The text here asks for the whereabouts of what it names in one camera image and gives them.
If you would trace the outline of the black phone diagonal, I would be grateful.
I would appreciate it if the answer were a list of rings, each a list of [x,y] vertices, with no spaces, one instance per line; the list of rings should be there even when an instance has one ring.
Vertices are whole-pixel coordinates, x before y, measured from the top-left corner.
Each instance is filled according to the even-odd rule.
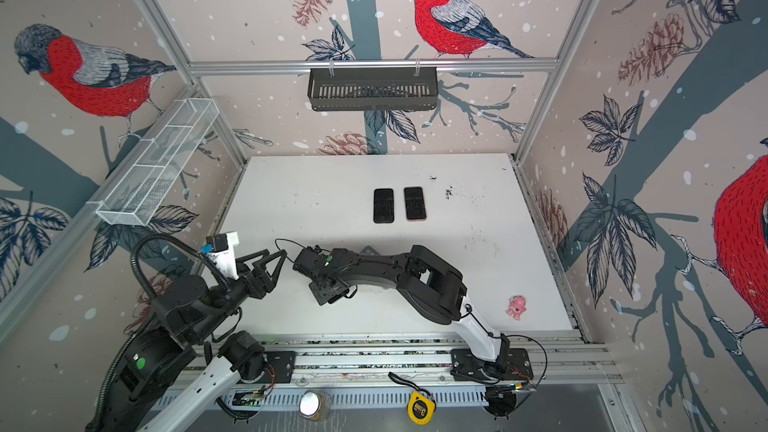
[[[393,223],[395,219],[394,191],[391,188],[379,188],[373,195],[373,221],[376,224]]]

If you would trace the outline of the black phone horizontal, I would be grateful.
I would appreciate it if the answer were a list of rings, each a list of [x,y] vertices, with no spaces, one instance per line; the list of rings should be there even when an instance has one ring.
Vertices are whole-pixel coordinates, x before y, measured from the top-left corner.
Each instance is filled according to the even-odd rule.
[[[406,187],[404,189],[404,203],[408,221],[423,221],[427,218],[422,187]]]

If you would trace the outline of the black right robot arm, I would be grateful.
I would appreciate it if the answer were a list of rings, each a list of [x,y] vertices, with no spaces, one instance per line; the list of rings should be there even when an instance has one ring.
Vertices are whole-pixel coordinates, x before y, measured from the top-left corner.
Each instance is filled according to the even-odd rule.
[[[464,365],[454,361],[456,379],[493,385],[510,368],[510,342],[487,323],[474,306],[461,272],[425,246],[397,255],[364,255],[345,248],[304,248],[293,270],[310,280],[320,305],[352,298],[361,285],[396,290],[423,318],[454,326],[469,346]]]

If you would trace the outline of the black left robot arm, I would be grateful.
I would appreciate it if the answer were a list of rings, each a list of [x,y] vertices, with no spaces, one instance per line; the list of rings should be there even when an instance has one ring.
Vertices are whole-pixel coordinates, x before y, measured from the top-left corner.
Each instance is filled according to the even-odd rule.
[[[210,287],[183,277],[152,301],[147,321],[120,348],[101,386],[89,431],[184,431],[212,404],[223,402],[238,383],[254,385],[267,398],[290,382],[296,355],[268,352],[250,333],[216,329],[239,315],[248,299],[276,286],[287,258],[266,250],[236,260],[234,279]],[[202,347],[210,356],[203,371],[151,420],[145,417],[174,385]]]

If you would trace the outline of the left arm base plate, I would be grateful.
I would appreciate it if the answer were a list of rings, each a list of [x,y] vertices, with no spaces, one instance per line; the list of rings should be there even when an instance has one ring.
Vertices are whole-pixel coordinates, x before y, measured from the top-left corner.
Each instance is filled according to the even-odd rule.
[[[294,351],[266,351],[245,364],[240,371],[240,382],[260,385],[290,383],[295,361]]]

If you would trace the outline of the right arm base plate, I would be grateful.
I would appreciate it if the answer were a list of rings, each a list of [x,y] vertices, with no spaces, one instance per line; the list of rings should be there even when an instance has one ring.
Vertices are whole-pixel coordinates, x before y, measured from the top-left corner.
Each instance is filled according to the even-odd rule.
[[[451,362],[450,373],[456,381],[495,385],[501,382],[532,382],[535,377],[528,351],[524,348],[509,349],[495,361],[481,360],[469,349],[453,349]]]

